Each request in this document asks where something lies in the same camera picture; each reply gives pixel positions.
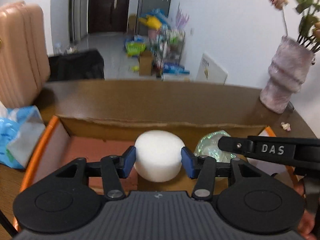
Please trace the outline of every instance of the hallway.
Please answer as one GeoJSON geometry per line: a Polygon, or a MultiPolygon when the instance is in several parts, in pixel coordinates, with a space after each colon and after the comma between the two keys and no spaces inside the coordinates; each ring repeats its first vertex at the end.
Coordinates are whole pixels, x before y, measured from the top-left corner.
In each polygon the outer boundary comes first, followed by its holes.
{"type": "Polygon", "coordinates": [[[156,76],[139,76],[139,72],[131,70],[139,66],[136,57],[127,57],[124,51],[123,33],[100,33],[89,34],[77,46],[79,51],[86,49],[97,49],[104,59],[105,79],[152,79],[156,76]]]}

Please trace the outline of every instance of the metal screw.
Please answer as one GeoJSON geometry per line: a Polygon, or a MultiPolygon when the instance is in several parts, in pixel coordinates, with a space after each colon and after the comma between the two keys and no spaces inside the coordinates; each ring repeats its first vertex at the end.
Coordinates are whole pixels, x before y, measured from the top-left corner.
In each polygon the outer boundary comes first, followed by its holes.
{"type": "Polygon", "coordinates": [[[195,195],[197,197],[208,197],[208,196],[210,196],[210,191],[205,188],[197,189],[195,191],[195,195]]]}
{"type": "Polygon", "coordinates": [[[120,198],[122,195],[123,193],[118,189],[110,190],[107,194],[107,196],[110,198],[120,198]]]}
{"type": "Polygon", "coordinates": [[[161,193],[158,193],[158,194],[155,194],[155,198],[162,198],[163,197],[163,195],[161,194],[161,193]]]}

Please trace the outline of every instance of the green leaf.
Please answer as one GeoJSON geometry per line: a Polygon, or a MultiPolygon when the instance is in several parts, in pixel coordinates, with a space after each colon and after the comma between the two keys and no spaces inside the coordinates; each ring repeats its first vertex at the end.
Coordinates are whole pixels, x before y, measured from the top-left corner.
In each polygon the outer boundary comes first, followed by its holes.
{"type": "Polygon", "coordinates": [[[301,22],[299,24],[299,33],[302,37],[307,38],[309,36],[309,32],[311,27],[319,21],[318,17],[313,16],[311,14],[307,14],[302,17],[301,22]]]}
{"type": "Polygon", "coordinates": [[[311,5],[313,5],[313,0],[299,0],[299,1],[300,2],[298,6],[296,7],[296,11],[298,14],[301,14],[305,9],[308,9],[311,5]]]}
{"type": "Polygon", "coordinates": [[[297,3],[302,3],[304,0],[296,0],[297,3]]]}
{"type": "Polygon", "coordinates": [[[312,6],[316,9],[316,11],[320,11],[320,4],[314,3],[312,6]]]}

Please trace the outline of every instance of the pink suitcase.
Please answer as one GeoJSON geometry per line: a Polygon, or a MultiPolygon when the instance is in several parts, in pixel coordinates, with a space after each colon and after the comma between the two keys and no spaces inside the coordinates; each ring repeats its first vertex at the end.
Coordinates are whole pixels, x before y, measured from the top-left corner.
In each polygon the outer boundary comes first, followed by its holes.
{"type": "Polygon", "coordinates": [[[40,6],[0,7],[0,101],[7,108],[31,105],[49,75],[40,6]]]}

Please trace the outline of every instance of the brown table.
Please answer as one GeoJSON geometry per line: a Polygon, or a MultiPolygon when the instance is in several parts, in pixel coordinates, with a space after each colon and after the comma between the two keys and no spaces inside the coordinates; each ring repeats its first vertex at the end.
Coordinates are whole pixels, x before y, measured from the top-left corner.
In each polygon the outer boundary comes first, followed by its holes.
{"type": "MultiPolygon", "coordinates": [[[[278,137],[315,138],[292,109],[275,114],[259,101],[260,90],[190,82],[71,81],[47,83],[36,99],[44,122],[52,115],[80,119],[269,125],[278,137]],[[281,122],[291,124],[286,132],[281,122]]],[[[0,208],[11,220],[23,172],[0,167],[0,208]]],[[[0,229],[0,239],[10,239],[0,229]]]]}

